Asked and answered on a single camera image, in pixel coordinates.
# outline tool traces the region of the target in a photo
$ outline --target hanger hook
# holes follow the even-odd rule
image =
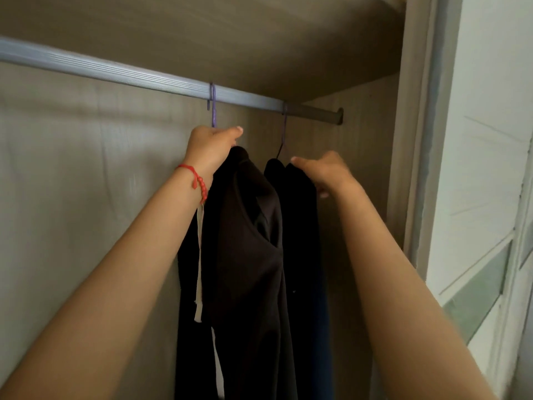
[[[278,154],[276,155],[276,159],[279,157],[279,154],[281,153],[281,150],[283,146],[285,145],[285,133],[287,132],[287,103],[283,102],[283,112],[282,112],[284,119],[283,119],[283,129],[281,130],[281,146],[279,147]]]
[[[210,101],[213,101],[213,111],[211,111],[211,127],[217,127],[217,89],[214,83],[209,84],[210,99],[207,100],[207,110],[210,108]]]

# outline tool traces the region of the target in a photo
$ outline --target hand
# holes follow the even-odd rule
[[[243,128],[240,126],[229,129],[195,127],[189,137],[183,164],[194,167],[209,188],[213,181],[213,174],[226,160],[230,148],[237,144],[237,139],[242,134]]]
[[[326,152],[319,160],[293,157],[290,161],[307,174],[323,198],[337,195],[347,184],[359,185],[336,151]]]

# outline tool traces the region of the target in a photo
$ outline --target closet ceiling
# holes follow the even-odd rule
[[[0,0],[0,34],[289,101],[400,68],[383,0]]]

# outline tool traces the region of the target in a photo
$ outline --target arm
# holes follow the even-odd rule
[[[209,187],[241,128],[195,128],[185,164]],[[0,389],[0,398],[111,398],[200,202],[178,168],[57,312]]]
[[[391,400],[496,399],[363,188],[337,153],[293,158],[337,202],[370,342]]]

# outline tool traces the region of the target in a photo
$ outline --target forearm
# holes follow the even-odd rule
[[[110,398],[200,201],[178,169],[44,329],[3,399]]]
[[[362,188],[350,182],[336,200],[390,399],[494,399],[455,328]]]

